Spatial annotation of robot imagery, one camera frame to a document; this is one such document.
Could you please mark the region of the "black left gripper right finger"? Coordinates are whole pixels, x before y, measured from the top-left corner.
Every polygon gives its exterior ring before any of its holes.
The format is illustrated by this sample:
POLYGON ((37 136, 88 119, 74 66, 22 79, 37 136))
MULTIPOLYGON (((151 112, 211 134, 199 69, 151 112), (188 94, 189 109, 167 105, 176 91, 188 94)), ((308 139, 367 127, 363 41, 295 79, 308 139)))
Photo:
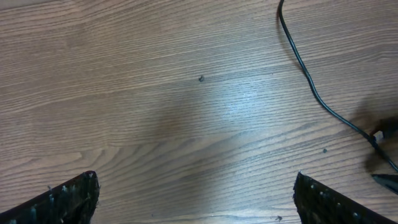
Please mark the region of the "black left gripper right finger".
POLYGON ((303 224, 395 224, 300 172, 295 180, 293 200, 303 224))

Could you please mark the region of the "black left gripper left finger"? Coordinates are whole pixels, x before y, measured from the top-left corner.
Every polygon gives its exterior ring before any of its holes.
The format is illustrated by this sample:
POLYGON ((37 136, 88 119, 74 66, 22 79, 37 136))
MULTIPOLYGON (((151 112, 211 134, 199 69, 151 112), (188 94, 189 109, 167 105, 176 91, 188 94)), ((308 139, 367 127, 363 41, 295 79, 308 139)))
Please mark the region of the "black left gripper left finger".
POLYGON ((90 224, 100 195, 96 172, 88 170, 1 213, 2 224, 90 224))

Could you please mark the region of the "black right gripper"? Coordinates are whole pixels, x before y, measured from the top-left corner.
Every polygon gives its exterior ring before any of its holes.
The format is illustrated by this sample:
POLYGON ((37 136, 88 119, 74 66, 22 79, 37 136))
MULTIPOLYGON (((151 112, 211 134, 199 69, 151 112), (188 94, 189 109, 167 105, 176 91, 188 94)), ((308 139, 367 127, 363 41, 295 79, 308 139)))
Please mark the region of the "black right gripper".
MULTIPOLYGON (((370 132, 370 136, 380 142, 397 135, 397 117, 380 120, 376 127, 370 132)), ((398 194, 398 176, 390 174, 372 174, 372 178, 386 189, 398 194)))

